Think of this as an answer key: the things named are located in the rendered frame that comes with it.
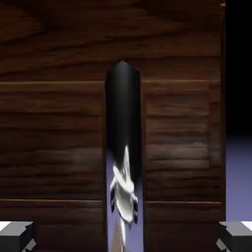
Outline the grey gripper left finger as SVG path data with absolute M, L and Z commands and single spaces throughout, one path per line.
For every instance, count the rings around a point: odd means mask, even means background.
M 33 252 L 35 246 L 33 221 L 0 221 L 0 252 Z

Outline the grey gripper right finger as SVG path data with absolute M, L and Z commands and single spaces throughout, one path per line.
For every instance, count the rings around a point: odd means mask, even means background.
M 220 221 L 217 252 L 252 252 L 252 221 Z

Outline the dark wood cabinet door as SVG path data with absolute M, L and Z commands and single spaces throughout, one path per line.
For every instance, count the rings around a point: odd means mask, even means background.
M 144 80 L 146 201 L 222 199 L 217 80 Z M 100 201 L 102 81 L 0 83 L 0 199 Z

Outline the dark wood cabinet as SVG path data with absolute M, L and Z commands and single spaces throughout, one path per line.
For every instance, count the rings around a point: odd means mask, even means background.
M 105 81 L 125 61 L 144 80 L 217 80 L 225 0 L 0 0 L 0 83 Z M 216 252 L 222 199 L 146 201 L 144 252 Z M 0 199 L 0 220 L 31 220 L 36 252 L 106 252 L 100 200 Z

